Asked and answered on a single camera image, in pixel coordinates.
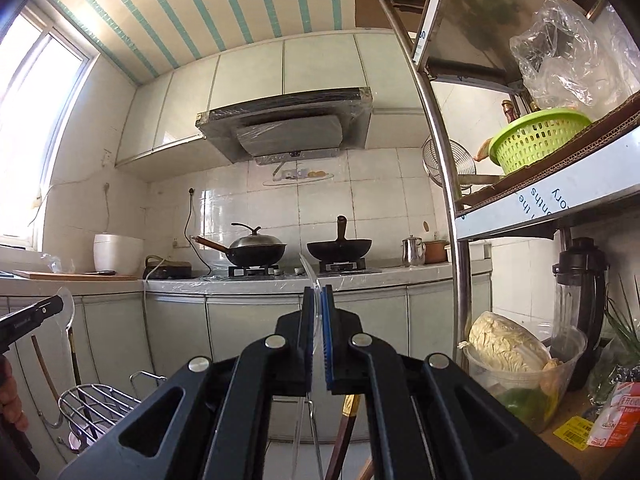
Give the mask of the person's left hand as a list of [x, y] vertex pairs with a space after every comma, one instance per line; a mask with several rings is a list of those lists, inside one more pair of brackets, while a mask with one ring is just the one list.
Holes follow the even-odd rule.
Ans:
[[2, 414], [17, 430], [25, 432], [28, 429], [29, 421], [23, 411], [23, 403], [18, 394], [11, 363], [4, 356], [1, 357], [1, 375], [0, 402]]

